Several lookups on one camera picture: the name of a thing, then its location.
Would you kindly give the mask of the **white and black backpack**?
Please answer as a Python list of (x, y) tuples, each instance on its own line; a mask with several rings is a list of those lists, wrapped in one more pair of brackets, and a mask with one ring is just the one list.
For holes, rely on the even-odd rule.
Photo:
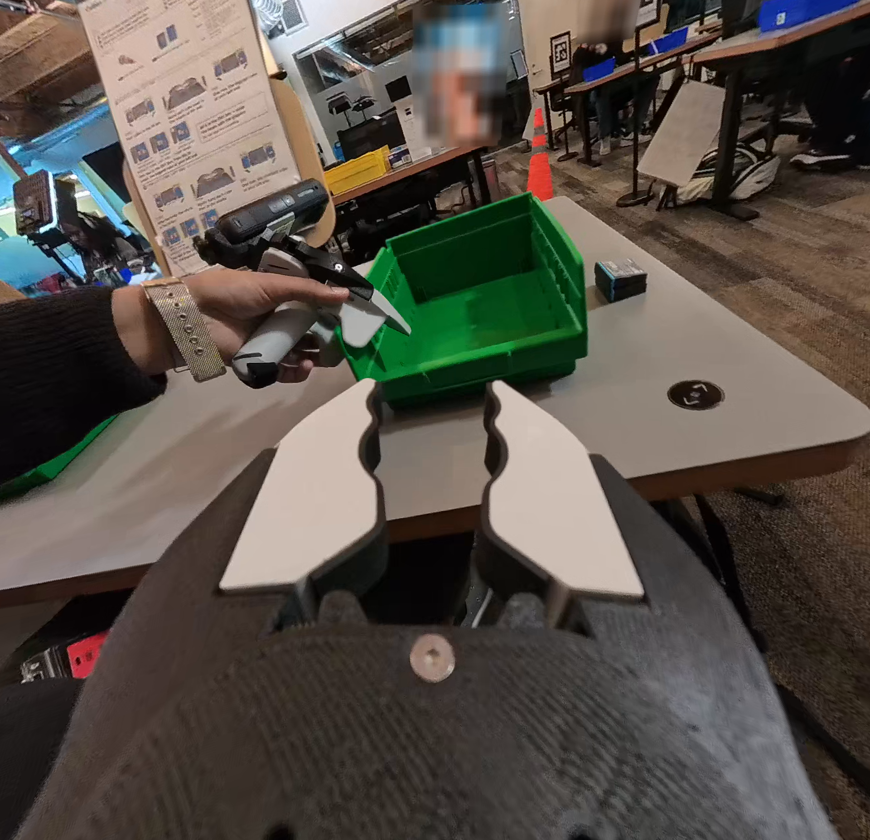
[[(708, 151), (700, 160), (690, 181), (676, 189), (677, 206), (712, 198), (717, 154), (716, 150)], [(775, 182), (780, 164), (781, 158), (778, 155), (738, 142), (728, 198), (732, 201), (744, 201), (763, 193)]]

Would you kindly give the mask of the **wood-edged office desk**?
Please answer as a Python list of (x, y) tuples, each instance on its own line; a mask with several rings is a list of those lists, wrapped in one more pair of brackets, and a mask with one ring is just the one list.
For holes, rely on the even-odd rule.
[(431, 155), (418, 162), (400, 167), (395, 171), (381, 175), (374, 180), (370, 180), (362, 185), (336, 194), (332, 197), (333, 204), (339, 208), (343, 204), (361, 199), (362, 197), (376, 193), (385, 189), (388, 186), (414, 178), (421, 173), (430, 170), (439, 170), (451, 163), (453, 160), (464, 160), (467, 164), (473, 164), (474, 171), (482, 178), (480, 197), (485, 203), (490, 202), (490, 193), (488, 192), (488, 183), (486, 182), (483, 170), (483, 154), (492, 147), (487, 145), (477, 146), (458, 146), (447, 151)]
[(759, 213), (731, 199), (735, 150), (739, 139), (744, 94), (758, 83), (776, 92), (801, 77), (807, 68), (851, 53), (869, 42), (869, 0), (787, 29), (767, 33), (748, 29), (720, 40), (694, 58), (694, 63), (725, 77), (725, 96), (712, 197), (712, 211), (747, 223)]

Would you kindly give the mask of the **orange traffic cone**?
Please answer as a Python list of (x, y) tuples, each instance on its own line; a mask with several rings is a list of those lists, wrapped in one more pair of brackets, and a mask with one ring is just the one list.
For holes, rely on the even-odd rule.
[(532, 133), (527, 191), (541, 202), (546, 202), (553, 198), (546, 119), (545, 114), (539, 106), (535, 108), (534, 114), (530, 118), (532, 119), (530, 121)]

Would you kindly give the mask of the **light panel stand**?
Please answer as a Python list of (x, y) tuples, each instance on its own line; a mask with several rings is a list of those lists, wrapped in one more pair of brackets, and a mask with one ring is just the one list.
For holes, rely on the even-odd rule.
[(53, 259), (76, 286), (85, 285), (85, 271), (71, 265), (81, 236), (76, 185), (46, 170), (26, 175), (13, 186), (17, 235)]

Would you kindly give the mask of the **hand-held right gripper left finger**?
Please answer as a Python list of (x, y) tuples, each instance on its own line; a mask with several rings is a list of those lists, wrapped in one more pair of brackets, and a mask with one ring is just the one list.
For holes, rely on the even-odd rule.
[(284, 594), (293, 617), (325, 596), (369, 592), (386, 573), (379, 385), (363, 379), (277, 444), (219, 581), (224, 595)]

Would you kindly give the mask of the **grey seat chair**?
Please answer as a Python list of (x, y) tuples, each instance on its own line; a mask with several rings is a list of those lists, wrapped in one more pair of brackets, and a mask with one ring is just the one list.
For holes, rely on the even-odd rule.
[(657, 183), (664, 186), (659, 205), (685, 204), (704, 198), (712, 175), (699, 175), (701, 162), (719, 138), (725, 89), (688, 80), (680, 85), (658, 130), (633, 167), (630, 193), (618, 207), (648, 204)]

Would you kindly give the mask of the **small black blue-striped box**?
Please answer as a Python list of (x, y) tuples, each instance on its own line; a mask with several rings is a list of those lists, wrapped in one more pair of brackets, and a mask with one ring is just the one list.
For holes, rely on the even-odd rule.
[(647, 271), (630, 258), (598, 261), (595, 286), (608, 304), (631, 299), (647, 291)]

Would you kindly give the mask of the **person's left hand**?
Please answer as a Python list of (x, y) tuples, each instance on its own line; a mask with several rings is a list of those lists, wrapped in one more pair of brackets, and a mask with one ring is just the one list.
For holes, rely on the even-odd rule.
[(285, 303), (320, 309), (342, 306), (351, 296), (345, 287), (308, 278), (222, 267), (188, 276), (184, 283), (226, 366), (265, 319)]

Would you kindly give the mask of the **round metal desk cap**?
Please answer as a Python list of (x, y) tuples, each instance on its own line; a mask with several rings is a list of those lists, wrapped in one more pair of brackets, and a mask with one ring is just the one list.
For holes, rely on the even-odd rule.
[(677, 408), (692, 412), (712, 410), (725, 400), (723, 389), (709, 380), (681, 380), (667, 389), (667, 399)]

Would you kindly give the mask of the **instruction sheet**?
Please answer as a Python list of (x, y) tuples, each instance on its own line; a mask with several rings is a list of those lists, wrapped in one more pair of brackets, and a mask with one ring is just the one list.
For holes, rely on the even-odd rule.
[(76, 0), (149, 240), (169, 273), (194, 237), (300, 181), (251, 0)]

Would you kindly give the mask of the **silver mesh wristwatch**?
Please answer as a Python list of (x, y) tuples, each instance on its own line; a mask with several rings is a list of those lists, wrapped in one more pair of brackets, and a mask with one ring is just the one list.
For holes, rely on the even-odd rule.
[(148, 280), (142, 287), (169, 333), (176, 353), (176, 368), (185, 368), (197, 383), (224, 376), (227, 368), (223, 357), (184, 281), (179, 278)]

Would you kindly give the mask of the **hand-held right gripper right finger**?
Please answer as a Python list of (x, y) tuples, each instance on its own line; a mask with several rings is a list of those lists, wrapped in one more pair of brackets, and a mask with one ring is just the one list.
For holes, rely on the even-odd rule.
[(484, 395), (486, 483), (474, 567), (503, 608), (580, 626), (588, 603), (646, 610), (647, 593), (586, 446), (503, 380)]

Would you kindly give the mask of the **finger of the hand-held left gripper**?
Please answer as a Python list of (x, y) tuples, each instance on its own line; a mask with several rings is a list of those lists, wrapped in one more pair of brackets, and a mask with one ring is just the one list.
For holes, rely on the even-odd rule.
[(382, 293), (373, 293), (370, 299), (352, 293), (338, 317), (343, 344), (351, 348), (367, 346), (384, 325), (399, 334), (411, 335), (411, 326)]

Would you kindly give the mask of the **red-labelled black case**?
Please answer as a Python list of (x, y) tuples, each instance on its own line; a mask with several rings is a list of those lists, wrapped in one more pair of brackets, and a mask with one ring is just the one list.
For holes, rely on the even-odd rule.
[(19, 666), (20, 682), (87, 678), (93, 672), (109, 633), (106, 629), (75, 641), (52, 644), (37, 652)]

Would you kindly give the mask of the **green plastic bin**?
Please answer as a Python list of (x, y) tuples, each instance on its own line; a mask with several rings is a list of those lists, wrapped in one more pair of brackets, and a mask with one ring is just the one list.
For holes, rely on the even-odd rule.
[(36, 466), (20, 476), (16, 476), (1, 485), (1, 501), (13, 499), (21, 495), (25, 495), (31, 490), (44, 486), (55, 480), (71, 463), (99, 436), (102, 434), (117, 418), (113, 415), (107, 420), (101, 422), (91, 432), (89, 432), (81, 442), (60, 454), (59, 456), (49, 460), (48, 462)]
[(411, 334), (341, 346), (394, 408), (562, 377), (588, 355), (584, 261), (532, 193), (388, 239), (367, 277)]

